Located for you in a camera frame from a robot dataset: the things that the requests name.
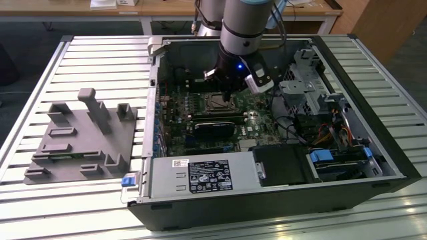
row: wooden desk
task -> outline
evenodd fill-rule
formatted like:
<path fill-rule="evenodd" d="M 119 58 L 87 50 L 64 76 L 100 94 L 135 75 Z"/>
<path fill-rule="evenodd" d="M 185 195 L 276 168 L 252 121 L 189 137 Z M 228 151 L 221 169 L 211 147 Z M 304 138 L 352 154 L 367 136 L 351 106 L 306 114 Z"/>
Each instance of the wooden desk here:
<path fill-rule="evenodd" d="M 283 11 L 284 21 L 315 21 L 322 22 L 318 33 L 328 34 L 336 17 L 343 10 L 332 9 L 324 0 L 314 0 L 314 3 L 300 4 L 294 8 L 286 7 Z M 152 35 L 152 21 L 192 21 L 195 16 L 193 0 L 143 0 L 141 25 L 144 34 Z"/>
<path fill-rule="evenodd" d="M 117 5 L 117 9 L 91 11 L 91 0 L 0 0 L 0 16 L 61 17 L 139 15 L 143 0 L 136 6 Z"/>
<path fill-rule="evenodd" d="M 91 11 L 91 0 L 0 0 L 0 22 L 140 22 L 143 0 L 136 6 Z"/>
<path fill-rule="evenodd" d="M 152 35 L 152 21 L 193 20 L 193 2 L 139 0 L 136 6 L 120 5 L 117 9 L 91 11 L 91 0 L 0 0 L 0 22 L 139 21 L 144 35 Z M 332 9 L 324 0 L 299 7 L 303 8 L 284 9 L 284 21 L 322 22 L 318 33 L 328 34 L 343 11 Z"/>

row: cardboard box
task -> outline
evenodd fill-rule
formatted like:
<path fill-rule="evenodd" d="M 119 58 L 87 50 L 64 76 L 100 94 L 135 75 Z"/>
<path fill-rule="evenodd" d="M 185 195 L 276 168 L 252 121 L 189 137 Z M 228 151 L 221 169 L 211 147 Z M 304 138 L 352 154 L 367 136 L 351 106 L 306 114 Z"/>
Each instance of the cardboard box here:
<path fill-rule="evenodd" d="M 139 0 L 117 0 L 119 5 L 135 6 Z"/>

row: barcode sticker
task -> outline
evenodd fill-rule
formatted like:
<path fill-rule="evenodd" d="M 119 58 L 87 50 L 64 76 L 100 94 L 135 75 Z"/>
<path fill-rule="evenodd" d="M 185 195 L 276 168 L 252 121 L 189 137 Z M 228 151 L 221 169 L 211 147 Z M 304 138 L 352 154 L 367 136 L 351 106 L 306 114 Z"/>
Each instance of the barcode sticker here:
<path fill-rule="evenodd" d="M 172 168 L 187 167 L 188 159 L 175 159 L 172 160 Z"/>

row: black plastic cover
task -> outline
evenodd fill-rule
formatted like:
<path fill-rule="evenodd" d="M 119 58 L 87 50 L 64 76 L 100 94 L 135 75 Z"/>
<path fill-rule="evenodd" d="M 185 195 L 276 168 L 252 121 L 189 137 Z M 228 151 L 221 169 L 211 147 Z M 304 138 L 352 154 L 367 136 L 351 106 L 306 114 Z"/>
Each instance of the black plastic cover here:
<path fill-rule="evenodd" d="M 261 164 L 264 170 L 265 178 L 260 179 L 263 187 L 315 182 L 307 150 L 299 144 L 256 146 L 252 152 L 255 162 Z"/>

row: desk leg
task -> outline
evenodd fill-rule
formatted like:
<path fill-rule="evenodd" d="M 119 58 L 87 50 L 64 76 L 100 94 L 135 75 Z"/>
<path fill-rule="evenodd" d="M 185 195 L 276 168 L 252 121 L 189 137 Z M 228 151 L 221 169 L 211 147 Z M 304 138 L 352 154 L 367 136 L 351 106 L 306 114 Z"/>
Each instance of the desk leg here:
<path fill-rule="evenodd" d="M 152 16 L 140 17 L 141 30 L 145 36 L 153 35 L 152 31 Z"/>
<path fill-rule="evenodd" d="M 334 23 L 335 23 L 336 17 L 338 16 L 335 16 L 335 15 L 326 17 L 326 19 L 324 19 L 324 21 L 323 21 L 323 23 L 320 25 L 319 31 L 318 31 L 319 35 L 330 34 L 331 29 L 334 27 Z"/>

